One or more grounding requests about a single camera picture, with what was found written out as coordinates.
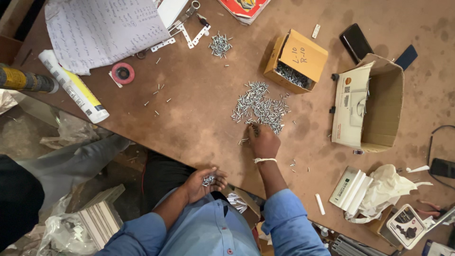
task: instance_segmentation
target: man's left hand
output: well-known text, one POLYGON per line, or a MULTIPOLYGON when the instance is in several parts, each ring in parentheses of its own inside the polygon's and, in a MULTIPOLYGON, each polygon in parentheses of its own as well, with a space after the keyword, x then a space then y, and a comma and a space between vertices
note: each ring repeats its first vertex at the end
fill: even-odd
POLYGON ((218 170, 216 167, 197 170, 190 175, 180 189, 184 190, 188 195, 188 203, 194 203, 212 191, 224 189, 228 185, 226 177, 228 177, 228 174, 218 170), (209 175, 215 176, 213 183, 207 187, 203 186, 204 178, 208 178, 209 175))

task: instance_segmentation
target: white tube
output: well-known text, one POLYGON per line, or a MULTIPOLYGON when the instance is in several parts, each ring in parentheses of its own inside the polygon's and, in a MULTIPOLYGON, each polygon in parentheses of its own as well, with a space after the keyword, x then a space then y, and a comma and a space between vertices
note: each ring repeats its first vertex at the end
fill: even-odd
POLYGON ((429 169, 430 169, 430 167, 428 165, 424 165, 424 166, 416 168, 414 170, 411 170, 411 168, 406 168, 406 171, 408 173, 415 173, 415 172, 420 172, 420 171, 426 171, 426 170, 429 170, 429 169))
POLYGON ((324 215, 325 211, 324 211, 324 206, 322 206, 321 197, 319 196, 319 194, 316 194, 315 196, 316 196, 316 201, 318 202, 319 210, 321 211, 321 214, 324 215))
POLYGON ((99 123, 109 116, 87 85, 77 75, 59 65, 54 50, 44 50, 38 58, 92 123, 99 123))

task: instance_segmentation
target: hand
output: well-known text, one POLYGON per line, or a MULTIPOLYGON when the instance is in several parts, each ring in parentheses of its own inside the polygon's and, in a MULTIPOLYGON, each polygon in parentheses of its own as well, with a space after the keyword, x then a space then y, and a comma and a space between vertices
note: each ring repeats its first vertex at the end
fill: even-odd
POLYGON ((281 141, 273 130, 263 124, 253 124, 248 129, 254 156, 276 158, 281 141))
POLYGON ((197 170, 190 175, 186 182, 180 187, 188 195, 188 203, 194 203, 212 191, 221 191, 224 189, 228 182, 226 181, 228 174, 218 170, 216 167, 211 169, 197 170), (204 177, 208 178, 209 175, 214 175, 215 179, 212 185, 203 186, 202 182, 204 177))

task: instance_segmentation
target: white string bracelet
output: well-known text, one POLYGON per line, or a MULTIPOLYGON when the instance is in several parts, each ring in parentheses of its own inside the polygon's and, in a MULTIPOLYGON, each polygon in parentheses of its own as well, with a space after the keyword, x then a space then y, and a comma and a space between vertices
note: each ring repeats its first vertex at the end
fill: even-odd
POLYGON ((275 158, 256 158, 256 159, 253 159, 255 164, 257 164, 259 162, 263 162, 263 161, 268 161, 268 160, 272 160, 272 161, 277 162, 277 160, 275 158))

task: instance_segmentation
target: shirt sleeve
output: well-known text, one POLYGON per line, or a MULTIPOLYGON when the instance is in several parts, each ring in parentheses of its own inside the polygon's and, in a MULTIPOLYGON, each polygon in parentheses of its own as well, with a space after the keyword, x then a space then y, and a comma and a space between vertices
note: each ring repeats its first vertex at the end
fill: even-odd
POLYGON ((135 220, 123 223, 95 256, 156 256, 166 237, 163 218, 156 213, 147 213, 135 220))
POLYGON ((307 219, 300 199, 289 189, 272 195, 265 203, 262 231, 272 233, 276 256, 330 256, 307 219))

